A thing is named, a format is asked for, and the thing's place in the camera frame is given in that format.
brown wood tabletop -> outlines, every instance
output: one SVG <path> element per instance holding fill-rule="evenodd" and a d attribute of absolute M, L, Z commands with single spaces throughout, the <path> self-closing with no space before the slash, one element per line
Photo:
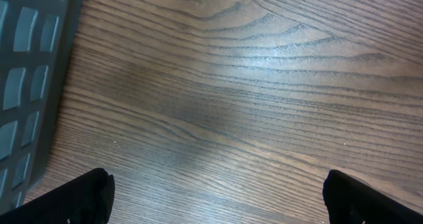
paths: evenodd
<path fill-rule="evenodd" d="M 110 223 L 328 223 L 339 169 L 423 213 L 423 0 L 84 0 L 48 169 Z"/>

wooden surface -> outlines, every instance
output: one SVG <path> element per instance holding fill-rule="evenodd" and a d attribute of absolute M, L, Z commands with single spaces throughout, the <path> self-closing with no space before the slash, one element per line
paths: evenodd
<path fill-rule="evenodd" d="M 423 0 L 85 0 L 47 173 L 110 223 L 328 223 L 340 169 L 423 213 Z"/>

